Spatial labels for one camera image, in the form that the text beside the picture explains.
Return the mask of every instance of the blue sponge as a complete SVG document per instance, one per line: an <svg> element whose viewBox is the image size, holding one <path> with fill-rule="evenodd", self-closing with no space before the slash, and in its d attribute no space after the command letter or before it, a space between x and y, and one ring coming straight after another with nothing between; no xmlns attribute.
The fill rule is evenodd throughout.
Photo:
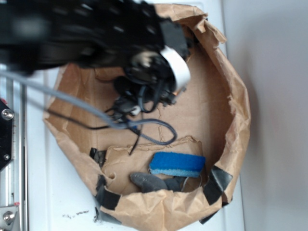
<svg viewBox="0 0 308 231"><path fill-rule="evenodd" d="M199 177L204 164L203 156L158 152L150 163L150 172L179 177Z"/></svg>

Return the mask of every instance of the crumpled paper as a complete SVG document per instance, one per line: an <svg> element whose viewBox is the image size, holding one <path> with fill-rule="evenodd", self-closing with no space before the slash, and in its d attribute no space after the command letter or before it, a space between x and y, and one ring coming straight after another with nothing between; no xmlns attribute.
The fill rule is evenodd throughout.
<svg viewBox="0 0 308 231"><path fill-rule="evenodd" d="M121 196L115 210L104 207L101 210L123 225L139 230L173 231L215 213L222 202L231 202L248 145L251 114L247 89L218 48L226 38L206 20L207 15L193 6L159 4L155 7L161 16L180 23L186 36L195 36L199 42L195 43L187 60L192 75L187 90L175 105L166 108L160 105L146 118L170 123L180 138L192 136L201 141L207 173L216 165L233 178L224 194L212 205L199 187L185 193L135 192ZM118 96L112 82L102 81L109 78L109 72L83 70L69 64L60 70L55 88L106 110ZM49 108L88 126L104 125L95 116L54 98ZM96 195L98 176L103 173L89 157L91 147L99 150L110 146L130 147L136 139L128 130L87 130L48 113L44 114L44 121L93 195ZM170 134L158 125L144 126L143 132L161 141L170 138ZM146 144L146 140L140 140L140 145Z"/></svg>

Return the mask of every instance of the black electrical tape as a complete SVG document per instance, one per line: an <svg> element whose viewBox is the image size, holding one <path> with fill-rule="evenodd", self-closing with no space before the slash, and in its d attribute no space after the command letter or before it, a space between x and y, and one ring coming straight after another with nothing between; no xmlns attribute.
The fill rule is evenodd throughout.
<svg viewBox="0 0 308 231"><path fill-rule="evenodd" d="M112 193L105 188L106 180L104 176L100 176L96 187L96 200L106 209L115 210L121 195Z"/></svg>
<svg viewBox="0 0 308 231"><path fill-rule="evenodd" d="M209 175L209 181L203 189L203 193L210 205L215 203L222 196L223 191L226 190L232 178L232 175L225 172L221 168L217 166L212 167Z"/></svg>
<svg viewBox="0 0 308 231"><path fill-rule="evenodd" d="M224 207L224 206L226 206L226 205L228 205L229 203L227 203L227 202L223 202L222 203L222 207ZM201 224L205 224L205 223L207 223L217 212L215 212L215 213L213 213L213 214L211 214L210 216L207 216L207 217L205 217L205 218L202 218L201 220L199 220L199 222L201 223Z"/></svg>

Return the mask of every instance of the screw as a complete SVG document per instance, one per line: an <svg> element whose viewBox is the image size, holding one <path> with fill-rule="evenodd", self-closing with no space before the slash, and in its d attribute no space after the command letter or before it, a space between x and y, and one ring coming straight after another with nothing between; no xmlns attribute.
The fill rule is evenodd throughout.
<svg viewBox="0 0 308 231"><path fill-rule="evenodd" d="M14 118L14 112L11 109L4 109L1 116L4 120L11 120Z"/></svg>
<svg viewBox="0 0 308 231"><path fill-rule="evenodd" d="M9 159L10 159L10 155L6 154L6 155L3 156L3 158L4 158L5 160L9 160Z"/></svg>
<svg viewBox="0 0 308 231"><path fill-rule="evenodd" d="M15 219L15 214L11 211L7 211L5 214L3 214L3 219L7 225L10 225Z"/></svg>

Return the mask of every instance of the black cable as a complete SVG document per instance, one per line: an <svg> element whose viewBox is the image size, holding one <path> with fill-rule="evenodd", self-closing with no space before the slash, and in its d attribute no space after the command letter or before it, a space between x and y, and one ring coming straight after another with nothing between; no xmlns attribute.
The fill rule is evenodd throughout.
<svg viewBox="0 0 308 231"><path fill-rule="evenodd" d="M82 122L80 122L80 121L78 121L76 119L73 119L71 117L65 116L65 115L60 114L60 113L58 113L56 111L53 111L51 109L46 109L45 108L44 111L48 112L49 114L51 114L53 116L57 116L57 117L62 118L62 119L67 119L68 121L73 122L74 124L77 124L77 125L79 125L79 126L81 126L83 128L89 129L89 130L101 130L101 129L110 128L107 125L106 126L101 126L101 127L90 127L90 126L88 126L88 125L86 125L86 124L84 124L84 123L82 123Z"/></svg>
<svg viewBox="0 0 308 231"><path fill-rule="evenodd" d="M155 90L155 94L154 94L154 98L153 98L153 105L152 105L152 108L150 110L146 110L144 108L144 97L145 97L145 94L146 94L147 89L149 87L147 85L143 85L140 88L140 91L139 91L139 94L138 94L138 106L141 108L141 111L143 111L145 113L151 113L156 109L156 107L159 103L159 98L160 98L161 91L163 89L163 85L164 85L164 81L162 79L160 79L158 84L157 84L157 88Z"/></svg>
<svg viewBox="0 0 308 231"><path fill-rule="evenodd" d="M136 142L134 143L129 155L132 155L133 151L136 149L137 145L138 145L138 142L139 142L139 139L140 139L140 135L142 134L141 131L142 131L142 128L143 128L143 125L141 125L140 129L138 130L138 134L137 134L137 139L136 139Z"/></svg>
<svg viewBox="0 0 308 231"><path fill-rule="evenodd" d="M155 139L152 139L151 137L148 137L144 134L141 134L141 136L153 143L156 143L156 144L159 144L159 145L168 145L170 144L171 142L175 141L176 138L177 138L177 133L176 131L174 130L174 128L164 122L164 121L161 121L159 119L141 119L141 120L137 120L137 121L129 121L127 123L115 123L114 121L112 121L112 119L110 118L109 115L107 115L106 113L98 110L97 108L91 106L90 104L76 98L76 97L73 97L71 95L68 95L66 93L63 93L61 91L58 91L58 90L53 90L53 89L50 89L44 85L41 85L41 84L38 84L36 82L33 82L33 81L30 81L28 80L27 78L19 75L19 74L16 74L16 73L11 73L11 72L8 72L8 71L0 71L0 76L5 76L7 77L8 79L11 79L11 80L14 80L14 81L17 81L19 82L20 84L22 85L25 85L25 86L28 86L28 87L31 87L31 88L34 88L36 90L39 90L41 92L44 92L46 94L49 94L49 95L52 95L52 96L55 96L56 98L59 98L65 102L68 102L72 105L75 105L79 108L82 108L86 111L88 111L89 113L97 116L98 118L104 120L109 127L111 128L114 128L114 129L131 129L135 126L139 126L139 125L142 125L142 124L150 124L150 123L153 123L153 124L159 124L161 126L164 126L166 127L167 129L169 129L172 134L173 134L173 138L167 142L160 142L160 141L157 141Z"/></svg>

